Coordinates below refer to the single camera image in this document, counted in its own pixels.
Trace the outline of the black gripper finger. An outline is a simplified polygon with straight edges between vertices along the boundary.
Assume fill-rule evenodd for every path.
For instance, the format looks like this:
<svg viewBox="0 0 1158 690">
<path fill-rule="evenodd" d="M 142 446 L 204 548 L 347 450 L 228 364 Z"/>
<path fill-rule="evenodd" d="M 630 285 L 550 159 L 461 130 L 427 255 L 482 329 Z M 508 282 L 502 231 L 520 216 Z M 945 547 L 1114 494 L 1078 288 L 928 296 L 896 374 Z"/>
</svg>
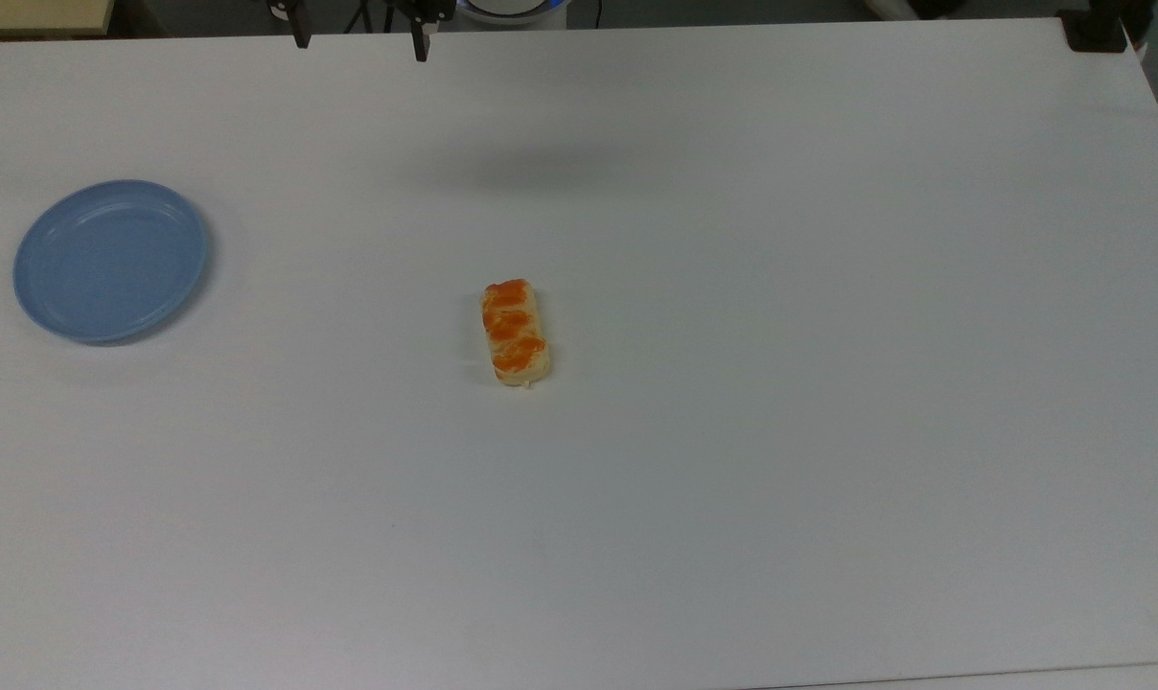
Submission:
<svg viewBox="0 0 1158 690">
<path fill-rule="evenodd" d="M 411 21 L 415 58 L 425 64 L 428 60 L 431 36 L 444 22 L 453 19 L 453 1 L 408 1 L 406 17 Z"/>
<path fill-rule="evenodd" d="M 312 25 L 309 25 L 309 13 L 306 1 L 299 0 L 269 0 L 267 12 L 274 19 L 281 19 L 290 25 L 290 34 L 293 35 L 294 43 L 299 49 L 309 47 L 312 43 Z"/>
</svg>

